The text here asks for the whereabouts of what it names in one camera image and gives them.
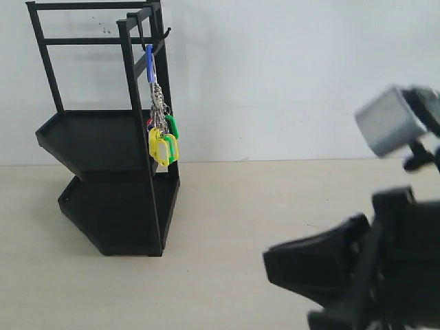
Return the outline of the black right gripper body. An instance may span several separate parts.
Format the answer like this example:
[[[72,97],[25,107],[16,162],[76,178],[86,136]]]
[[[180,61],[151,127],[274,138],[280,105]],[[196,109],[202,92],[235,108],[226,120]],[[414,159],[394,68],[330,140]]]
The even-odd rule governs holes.
[[[311,311],[310,329],[439,328],[439,202],[410,186],[372,196],[375,211],[346,293]]]

